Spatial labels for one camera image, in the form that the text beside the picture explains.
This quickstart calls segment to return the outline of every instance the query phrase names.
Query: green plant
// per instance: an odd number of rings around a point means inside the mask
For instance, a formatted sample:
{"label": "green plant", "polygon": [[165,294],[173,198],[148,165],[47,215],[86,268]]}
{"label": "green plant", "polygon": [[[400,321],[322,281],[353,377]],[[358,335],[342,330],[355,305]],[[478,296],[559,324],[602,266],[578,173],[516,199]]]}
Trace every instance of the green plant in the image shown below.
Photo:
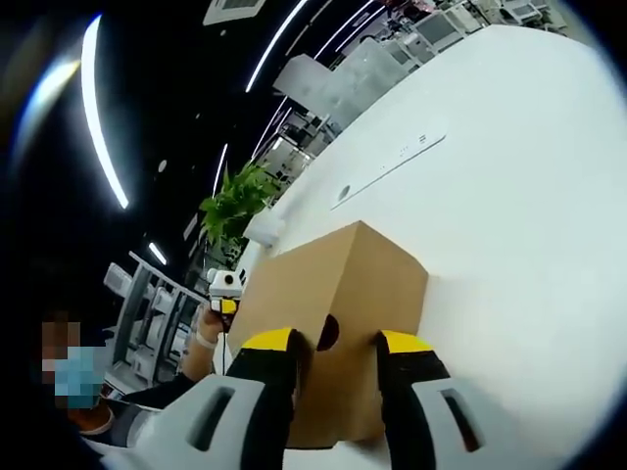
{"label": "green plant", "polygon": [[253,215],[260,212],[278,193],[263,166],[246,163],[235,176],[224,170],[222,188],[200,205],[205,213],[202,225],[210,245],[220,248],[223,242],[241,246],[244,230]]}

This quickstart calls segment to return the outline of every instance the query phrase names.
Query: blue face mask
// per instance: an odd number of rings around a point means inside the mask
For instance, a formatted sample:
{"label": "blue face mask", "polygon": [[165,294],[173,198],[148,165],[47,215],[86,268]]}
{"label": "blue face mask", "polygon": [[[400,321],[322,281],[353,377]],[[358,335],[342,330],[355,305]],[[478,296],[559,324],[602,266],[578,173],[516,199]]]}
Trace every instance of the blue face mask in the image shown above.
{"label": "blue face mask", "polygon": [[68,408],[90,408],[98,402],[111,351],[68,347],[67,359],[44,360],[42,369],[54,371],[55,396],[68,397]]}

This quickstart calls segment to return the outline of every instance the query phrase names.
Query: white tabletop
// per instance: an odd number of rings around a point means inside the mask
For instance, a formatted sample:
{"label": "white tabletop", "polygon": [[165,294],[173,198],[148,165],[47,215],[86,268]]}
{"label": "white tabletop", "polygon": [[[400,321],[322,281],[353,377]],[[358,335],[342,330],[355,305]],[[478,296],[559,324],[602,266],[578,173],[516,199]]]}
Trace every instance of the white tabletop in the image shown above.
{"label": "white tabletop", "polygon": [[[434,121],[442,142],[330,209],[356,168]],[[412,253],[431,275],[418,334],[561,461],[625,377],[626,208],[627,111],[601,59],[558,35],[492,26],[316,159],[274,209],[287,221],[274,253],[359,219]],[[384,450],[365,454],[288,451],[286,468],[387,465]]]}

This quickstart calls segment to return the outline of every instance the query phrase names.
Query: cardboard box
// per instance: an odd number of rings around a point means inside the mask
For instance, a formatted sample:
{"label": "cardboard box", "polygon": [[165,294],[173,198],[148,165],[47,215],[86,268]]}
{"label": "cardboard box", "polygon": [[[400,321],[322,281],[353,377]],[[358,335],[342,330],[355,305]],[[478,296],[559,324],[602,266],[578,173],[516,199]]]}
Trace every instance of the cardboard box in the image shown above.
{"label": "cardboard box", "polygon": [[289,447],[383,433],[371,341],[381,329],[416,334],[427,279],[415,258],[363,222],[255,269],[228,335],[233,353],[259,333],[288,326],[312,348]]}

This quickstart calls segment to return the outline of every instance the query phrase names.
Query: black ceiling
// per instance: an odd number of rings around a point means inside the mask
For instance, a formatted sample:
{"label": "black ceiling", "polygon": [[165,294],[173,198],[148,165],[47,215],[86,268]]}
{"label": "black ceiling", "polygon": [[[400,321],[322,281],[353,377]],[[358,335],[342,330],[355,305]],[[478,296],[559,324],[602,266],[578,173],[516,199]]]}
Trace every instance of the black ceiling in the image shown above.
{"label": "black ceiling", "polygon": [[[253,19],[212,26],[202,25],[207,0],[176,8],[153,4],[137,13],[128,11],[130,4],[106,3],[53,13],[64,37],[67,31],[82,33],[103,13],[96,62],[99,116],[129,206],[120,208],[98,163],[77,74],[42,125],[20,174],[23,234],[33,252],[71,260],[102,282],[109,262],[124,265],[130,250],[157,264],[147,251],[155,242],[169,260],[165,271],[180,279],[193,245],[182,234],[211,195],[224,144],[229,170],[250,159],[282,100],[271,85],[289,60],[286,53],[327,1],[307,3],[245,93],[270,39],[297,3],[267,0]],[[364,3],[330,2],[290,57],[314,55]],[[334,54],[329,47],[320,59],[330,62]],[[163,160],[168,165],[159,173]]]}

